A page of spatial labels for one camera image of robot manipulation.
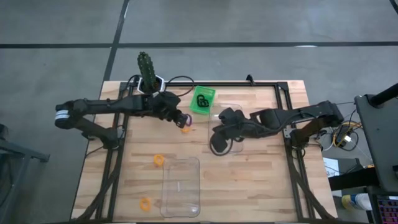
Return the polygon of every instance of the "orange ring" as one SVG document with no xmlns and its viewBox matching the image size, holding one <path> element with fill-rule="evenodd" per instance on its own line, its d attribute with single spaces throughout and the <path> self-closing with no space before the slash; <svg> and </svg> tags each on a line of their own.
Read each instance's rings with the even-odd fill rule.
<svg viewBox="0 0 398 224">
<path fill-rule="evenodd" d="M 154 162 L 156 165 L 161 166 L 163 165 L 164 157 L 162 155 L 156 154 L 154 156 Z"/>
<path fill-rule="evenodd" d="M 139 206 L 145 212 L 150 211 L 150 200 L 149 200 L 149 198 L 141 199 L 141 201 L 139 201 Z"/>
<path fill-rule="evenodd" d="M 191 128 L 190 127 L 187 127 L 187 128 L 183 128 L 183 129 L 181 129 L 181 132 L 182 133 L 188 133 L 188 132 L 190 132 L 191 131 Z"/>
</svg>

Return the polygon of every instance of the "clear plastic container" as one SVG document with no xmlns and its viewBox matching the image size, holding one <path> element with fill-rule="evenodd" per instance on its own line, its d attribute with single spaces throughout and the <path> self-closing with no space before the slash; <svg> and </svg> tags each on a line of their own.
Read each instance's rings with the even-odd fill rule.
<svg viewBox="0 0 398 224">
<path fill-rule="evenodd" d="M 218 118 L 218 115 L 220 115 L 220 113 L 225 110 L 226 108 L 232 108 L 232 110 L 242 110 L 242 107 L 240 105 L 236 105 L 236 104 L 224 104 L 224 103 L 220 103 L 220 104 L 216 104 L 213 105 L 213 107 L 211 108 L 210 114 L 209 114 L 209 132 L 208 132 L 208 147 L 210 147 L 210 139 L 212 137 L 212 135 L 214 134 L 213 128 L 216 126 L 221 125 L 221 120 Z M 237 142 L 237 141 L 233 141 L 232 140 L 228 140 L 227 141 L 227 147 L 224 151 L 229 150 L 229 152 L 241 152 L 244 148 L 243 142 Z"/>
<path fill-rule="evenodd" d="M 195 157 L 166 159 L 160 214 L 165 218 L 196 217 L 200 213 L 200 163 Z"/>
</svg>

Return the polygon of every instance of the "cactus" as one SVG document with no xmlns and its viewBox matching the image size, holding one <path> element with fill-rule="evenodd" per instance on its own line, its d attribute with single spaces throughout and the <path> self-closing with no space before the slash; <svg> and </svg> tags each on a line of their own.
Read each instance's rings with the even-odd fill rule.
<svg viewBox="0 0 398 224">
<path fill-rule="evenodd" d="M 145 91 L 156 91 L 156 76 L 154 66 L 150 56 L 145 52 L 140 52 L 137 58 L 138 67 L 144 80 Z"/>
</svg>

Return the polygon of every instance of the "potted cactus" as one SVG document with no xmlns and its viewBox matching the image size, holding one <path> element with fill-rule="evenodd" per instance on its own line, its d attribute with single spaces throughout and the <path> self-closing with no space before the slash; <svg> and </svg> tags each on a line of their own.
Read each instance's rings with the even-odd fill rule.
<svg viewBox="0 0 398 224">
<path fill-rule="evenodd" d="M 140 52 L 137 61 L 141 72 L 141 77 L 138 81 L 138 91 L 144 94 L 164 91 L 164 79 L 155 75 L 154 66 L 150 56 L 145 52 Z"/>
</svg>

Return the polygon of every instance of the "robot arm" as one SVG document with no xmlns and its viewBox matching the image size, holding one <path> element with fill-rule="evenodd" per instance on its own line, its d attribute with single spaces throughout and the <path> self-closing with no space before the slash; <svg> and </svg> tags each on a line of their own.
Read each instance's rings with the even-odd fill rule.
<svg viewBox="0 0 398 224">
<path fill-rule="evenodd" d="M 104 128 L 84 118 L 87 114 L 124 113 L 126 116 L 151 116 L 174 122 L 183 128 L 188 115 L 177 109 L 180 98 L 171 92 L 156 95 L 132 95 L 119 100 L 87 100 L 79 99 L 57 105 L 55 125 L 62 129 L 76 128 L 86 138 L 96 136 L 101 139 L 105 149 L 119 147 L 116 128 Z"/>
<path fill-rule="evenodd" d="M 210 139 L 210 147 L 218 155 L 223 155 L 229 140 L 241 142 L 245 138 L 273 136 L 287 125 L 311 120 L 304 128 L 290 132 L 291 145 L 302 147 L 322 128 L 337 127 L 343 121 L 337 106 L 329 101 L 294 110 L 265 109 L 251 113 L 249 119 L 241 110 L 227 108 L 218 117 L 222 124 L 213 128 Z"/>
</svg>

